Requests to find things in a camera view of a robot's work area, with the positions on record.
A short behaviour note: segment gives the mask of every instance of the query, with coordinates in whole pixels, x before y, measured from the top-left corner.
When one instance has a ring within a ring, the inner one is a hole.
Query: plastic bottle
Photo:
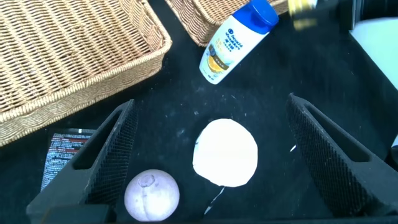
[[[266,0],[252,0],[218,28],[200,61],[199,69],[212,84],[219,83],[278,23]]]

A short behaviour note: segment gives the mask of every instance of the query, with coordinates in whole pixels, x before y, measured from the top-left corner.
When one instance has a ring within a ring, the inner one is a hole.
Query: yellow object
[[[288,0],[289,14],[293,16],[296,13],[312,10],[317,5],[316,0]],[[316,19],[296,19],[293,21],[295,30],[302,30],[307,27],[316,26]]]
[[[219,65],[217,65],[216,61],[214,61],[214,58],[212,56],[208,57],[207,62],[209,64],[209,68],[212,72],[224,71]]]
[[[314,0],[288,0],[289,14],[311,10],[315,7]]]

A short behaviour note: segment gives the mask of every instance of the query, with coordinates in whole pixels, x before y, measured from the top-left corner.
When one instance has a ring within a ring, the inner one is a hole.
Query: wicker basket
[[[278,14],[288,10],[287,0],[268,0]],[[249,0],[166,0],[189,36],[206,47],[220,25]]]
[[[150,77],[172,44],[146,0],[2,0],[0,38],[0,146]]]

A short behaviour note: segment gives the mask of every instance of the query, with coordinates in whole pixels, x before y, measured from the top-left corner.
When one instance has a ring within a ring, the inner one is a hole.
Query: blue bottle cap
[[[252,0],[233,14],[247,28],[266,34],[278,23],[278,14],[266,0]]]
[[[278,14],[266,0],[251,0],[249,4],[257,12],[259,18],[267,25],[273,27],[278,23]]]

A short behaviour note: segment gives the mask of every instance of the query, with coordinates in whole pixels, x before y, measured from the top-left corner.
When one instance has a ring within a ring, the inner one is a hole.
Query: small round white object
[[[165,220],[177,208],[180,191],[174,178],[161,170],[146,170],[136,175],[124,193],[124,206],[140,222]]]
[[[199,135],[193,152],[195,172],[219,186],[246,184],[257,168],[257,144],[232,119],[217,119]]]

